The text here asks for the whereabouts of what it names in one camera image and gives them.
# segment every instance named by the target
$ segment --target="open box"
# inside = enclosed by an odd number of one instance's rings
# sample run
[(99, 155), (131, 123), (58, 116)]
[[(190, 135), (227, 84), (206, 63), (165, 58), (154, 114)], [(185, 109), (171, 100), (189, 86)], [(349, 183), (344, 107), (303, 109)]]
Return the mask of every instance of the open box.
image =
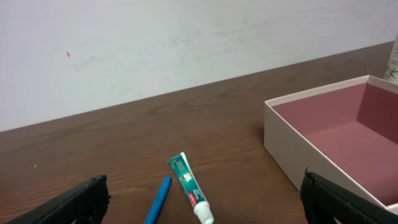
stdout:
[(305, 168), (398, 214), (398, 85), (364, 76), (265, 102), (264, 147), (300, 188)]

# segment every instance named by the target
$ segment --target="wall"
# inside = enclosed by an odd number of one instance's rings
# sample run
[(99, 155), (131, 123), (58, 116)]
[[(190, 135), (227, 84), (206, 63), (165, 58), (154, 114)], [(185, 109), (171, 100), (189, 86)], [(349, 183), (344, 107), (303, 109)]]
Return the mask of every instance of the wall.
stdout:
[(0, 131), (388, 42), (397, 11), (394, 0), (3, 0)]

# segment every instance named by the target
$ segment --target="blue pen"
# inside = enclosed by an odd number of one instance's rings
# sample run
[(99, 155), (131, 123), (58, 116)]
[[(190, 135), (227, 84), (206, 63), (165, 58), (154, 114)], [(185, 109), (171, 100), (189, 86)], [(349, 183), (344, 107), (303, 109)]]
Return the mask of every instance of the blue pen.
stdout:
[(163, 180), (163, 183), (160, 186), (159, 191), (156, 194), (154, 203), (152, 203), (152, 206), (150, 207), (150, 210), (148, 212), (144, 224), (156, 223), (156, 219), (159, 216), (160, 209), (162, 208), (163, 202), (167, 196), (167, 192), (169, 192), (171, 184), (172, 184), (172, 177), (170, 175), (167, 175)]

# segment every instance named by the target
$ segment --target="white cap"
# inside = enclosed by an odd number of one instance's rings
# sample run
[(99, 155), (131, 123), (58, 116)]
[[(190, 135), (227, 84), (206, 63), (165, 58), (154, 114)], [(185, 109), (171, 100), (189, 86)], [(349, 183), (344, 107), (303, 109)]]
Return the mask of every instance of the white cap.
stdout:
[(214, 222), (213, 214), (210, 210), (210, 205), (208, 202), (199, 202), (193, 212), (198, 216), (201, 224), (212, 224)]

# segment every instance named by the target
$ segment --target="brown table surface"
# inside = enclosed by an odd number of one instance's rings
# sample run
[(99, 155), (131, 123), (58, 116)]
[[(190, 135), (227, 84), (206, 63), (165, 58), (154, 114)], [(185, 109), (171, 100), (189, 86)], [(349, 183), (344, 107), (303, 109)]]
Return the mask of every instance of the brown table surface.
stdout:
[(167, 164), (184, 151), (216, 223), (306, 223), (297, 189), (262, 144), (264, 101), (381, 76), (391, 48), (381, 44), (0, 133), (0, 222), (106, 174), (112, 198), (103, 223), (143, 223), (170, 174), (158, 223), (199, 223)]

